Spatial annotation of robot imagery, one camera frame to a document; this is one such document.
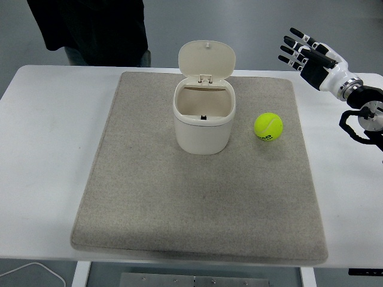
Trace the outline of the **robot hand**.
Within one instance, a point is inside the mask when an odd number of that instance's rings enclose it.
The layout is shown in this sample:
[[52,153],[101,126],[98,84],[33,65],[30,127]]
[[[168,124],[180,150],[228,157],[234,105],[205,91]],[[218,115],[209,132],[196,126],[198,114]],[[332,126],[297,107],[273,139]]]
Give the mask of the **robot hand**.
[[347,62],[327,44],[314,39],[296,28],[290,32],[297,37],[284,37],[284,52],[278,59],[300,73],[300,76],[319,91],[337,94],[343,82],[352,76]]

